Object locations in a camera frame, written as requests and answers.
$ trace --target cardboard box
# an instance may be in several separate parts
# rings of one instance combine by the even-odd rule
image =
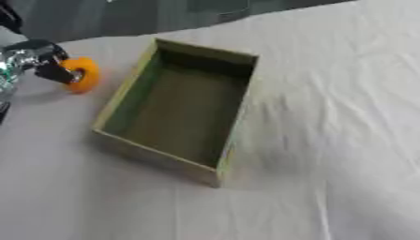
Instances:
[[[93,130],[130,158],[218,187],[257,57],[156,39]]]

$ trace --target dark background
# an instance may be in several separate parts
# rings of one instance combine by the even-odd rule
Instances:
[[[265,12],[350,0],[9,0],[30,38],[67,41],[225,23]]]

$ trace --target wheel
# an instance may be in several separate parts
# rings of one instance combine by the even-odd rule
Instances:
[[[74,94],[84,94],[92,90],[99,81],[99,67],[88,57],[71,58],[61,62],[67,70],[82,72],[82,78],[67,85],[67,89]]]

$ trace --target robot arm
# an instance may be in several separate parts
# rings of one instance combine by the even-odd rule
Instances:
[[[0,49],[0,124],[20,76],[29,69],[77,94],[90,91],[98,82],[98,67],[92,60],[69,59],[66,51],[50,41],[33,39],[6,46]]]

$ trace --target box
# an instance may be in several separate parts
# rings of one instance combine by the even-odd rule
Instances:
[[[257,56],[156,39],[93,130],[107,148],[218,187]]]

